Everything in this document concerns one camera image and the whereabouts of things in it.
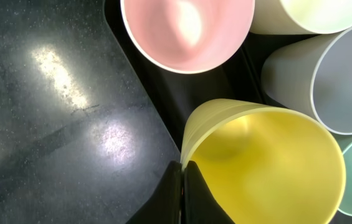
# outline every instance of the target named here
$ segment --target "white cup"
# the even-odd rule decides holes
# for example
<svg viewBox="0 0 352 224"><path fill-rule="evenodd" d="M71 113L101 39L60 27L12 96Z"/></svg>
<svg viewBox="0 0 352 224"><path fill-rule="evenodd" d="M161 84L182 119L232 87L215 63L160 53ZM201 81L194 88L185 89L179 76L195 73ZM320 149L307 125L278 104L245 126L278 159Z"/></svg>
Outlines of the white cup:
<svg viewBox="0 0 352 224"><path fill-rule="evenodd" d="M352 0L256 0L255 34L332 34L352 26Z"/></svg>
<svg viewBox="0 0 352 224"><path fill-rule="evenodd" d="M262 86L329 131L352 134L352 27L276 50L264 63Z"/></svg>

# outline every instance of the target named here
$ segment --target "pink cup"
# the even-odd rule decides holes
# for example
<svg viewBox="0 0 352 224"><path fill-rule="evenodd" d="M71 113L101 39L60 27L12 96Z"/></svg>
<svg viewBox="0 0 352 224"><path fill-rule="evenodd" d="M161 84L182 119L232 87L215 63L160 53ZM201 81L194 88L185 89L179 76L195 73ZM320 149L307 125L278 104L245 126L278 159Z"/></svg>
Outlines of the pink cup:
<svg viewBox="0 0 352 224"><path fill-rule="evenodd" d="M121 0L127 32L155 65L199 73L230 58L252 23L254 0Z"/></svg>

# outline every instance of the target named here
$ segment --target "speckled stone surface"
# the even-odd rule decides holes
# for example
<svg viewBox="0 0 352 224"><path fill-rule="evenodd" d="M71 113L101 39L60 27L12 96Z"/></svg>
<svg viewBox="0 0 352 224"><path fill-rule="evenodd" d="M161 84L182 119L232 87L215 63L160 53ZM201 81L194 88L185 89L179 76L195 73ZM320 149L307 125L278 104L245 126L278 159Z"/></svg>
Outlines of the speckled stone surface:
<svg viewBox="0 0 352 224"><path fill-rule="evenodd" d="M0 223L125 223L179 159L102 10L0 0Z"/></svg>

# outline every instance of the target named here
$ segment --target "yellow cup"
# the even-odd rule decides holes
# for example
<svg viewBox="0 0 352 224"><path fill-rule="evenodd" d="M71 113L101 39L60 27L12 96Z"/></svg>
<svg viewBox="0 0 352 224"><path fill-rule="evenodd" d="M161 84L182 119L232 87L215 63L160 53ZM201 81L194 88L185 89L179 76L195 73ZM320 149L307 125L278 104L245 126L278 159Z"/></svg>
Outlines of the yellow cup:
<svg viewBox="0 0 352 224"><path fill-rule="evenodd" d="M345 189L345 163L333 136L285 108L204 103L184 131L183 169L189 161L235 223L328 223Z"/></svg>

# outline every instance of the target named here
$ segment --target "black table surface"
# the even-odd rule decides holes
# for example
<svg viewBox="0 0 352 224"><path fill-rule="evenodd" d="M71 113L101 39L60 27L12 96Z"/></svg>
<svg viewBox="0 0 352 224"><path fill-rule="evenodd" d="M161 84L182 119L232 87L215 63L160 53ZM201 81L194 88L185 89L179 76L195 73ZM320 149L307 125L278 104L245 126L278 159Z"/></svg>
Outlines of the black table surface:
<svg viewBox="0 0 352 224"><path fill-rule="evenodd" d="M103 0L0 0L0 223L125 223L170 160Z"/></svg>

